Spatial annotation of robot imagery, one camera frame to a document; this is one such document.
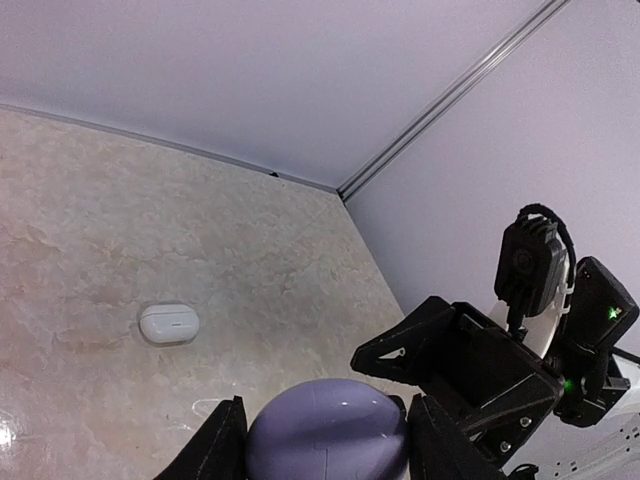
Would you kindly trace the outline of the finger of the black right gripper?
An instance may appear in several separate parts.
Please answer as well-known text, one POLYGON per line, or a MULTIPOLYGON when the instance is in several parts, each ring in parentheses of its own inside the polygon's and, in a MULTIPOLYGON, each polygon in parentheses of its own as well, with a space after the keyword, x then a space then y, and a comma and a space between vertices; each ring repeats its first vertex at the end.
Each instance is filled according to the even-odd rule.
POLYGON ((434 370, 441 341, 455 313, 444 299, 427 298, 400 323, 358 346, 351 368, 397 383, 423 383, 434 370))
POLYGON ((552 412, 555 397, 501 397, 481 408, 479 415, 459 423, 459 428, 490 463, 506 463, 530 439, 552 412))

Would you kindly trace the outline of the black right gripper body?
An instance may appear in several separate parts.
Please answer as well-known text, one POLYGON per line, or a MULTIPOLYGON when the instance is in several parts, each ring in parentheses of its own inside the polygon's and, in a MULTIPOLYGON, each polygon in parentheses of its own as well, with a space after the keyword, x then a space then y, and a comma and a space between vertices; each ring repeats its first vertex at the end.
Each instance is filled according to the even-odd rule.
POLYGON ((461 421, 478 416, 481 408, 507 395, 553 395, 556 406, 556 373, 471 304, 452 305, 454 320, 441 341, 424 392, 438 401, 458 428, 461 421))

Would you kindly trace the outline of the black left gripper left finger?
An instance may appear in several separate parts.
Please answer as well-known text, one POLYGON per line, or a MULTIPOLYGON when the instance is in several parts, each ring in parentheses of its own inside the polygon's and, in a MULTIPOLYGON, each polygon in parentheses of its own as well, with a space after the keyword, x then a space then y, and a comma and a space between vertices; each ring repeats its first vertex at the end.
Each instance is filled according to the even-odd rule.
POLYGON ((244 480, 248 426, 243 399, 221 401, 155 480, 244 480))

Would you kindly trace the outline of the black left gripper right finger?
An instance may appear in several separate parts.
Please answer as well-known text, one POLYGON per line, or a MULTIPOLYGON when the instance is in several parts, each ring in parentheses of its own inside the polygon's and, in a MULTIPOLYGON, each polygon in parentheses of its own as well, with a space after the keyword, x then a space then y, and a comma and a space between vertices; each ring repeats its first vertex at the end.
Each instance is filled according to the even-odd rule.
POLYGON ((431 396, 417 394, 408 412, 413 480, 504 479, 431 396))

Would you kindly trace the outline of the purple earbud charging case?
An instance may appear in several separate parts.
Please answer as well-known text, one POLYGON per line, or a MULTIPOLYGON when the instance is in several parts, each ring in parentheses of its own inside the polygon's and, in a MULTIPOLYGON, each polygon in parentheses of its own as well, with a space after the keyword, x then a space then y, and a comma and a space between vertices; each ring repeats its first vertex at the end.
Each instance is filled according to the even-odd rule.
POLYGON ((408 426, 402 399, 350 379, 295 385, 248 431, 249 479, 402 479, 408 426))

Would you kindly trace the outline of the white earbud charging case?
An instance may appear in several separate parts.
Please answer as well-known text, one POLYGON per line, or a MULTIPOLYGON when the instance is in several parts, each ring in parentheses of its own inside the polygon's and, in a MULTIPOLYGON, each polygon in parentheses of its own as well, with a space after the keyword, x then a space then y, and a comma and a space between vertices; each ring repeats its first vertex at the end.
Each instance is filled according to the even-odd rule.
POLYGON ((188 343, 199 333, 200 319, 186 304, 156 304, 142 311, 139 329, 147 341, 156 345, 188 343))

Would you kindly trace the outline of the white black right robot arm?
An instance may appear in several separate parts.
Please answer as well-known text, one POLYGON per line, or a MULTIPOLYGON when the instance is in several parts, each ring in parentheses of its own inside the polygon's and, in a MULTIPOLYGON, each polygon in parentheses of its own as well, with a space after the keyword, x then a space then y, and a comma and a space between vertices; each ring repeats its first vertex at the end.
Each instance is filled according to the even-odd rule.
POLYGON ((615 344, 639 308, 624 286, 592 257, 521 263, 500 273, 504 315, 432 296, 355 350, 355 371, 418 388, 412 478, 501 479, 548 416, 590 427, 631 392, 615 344))

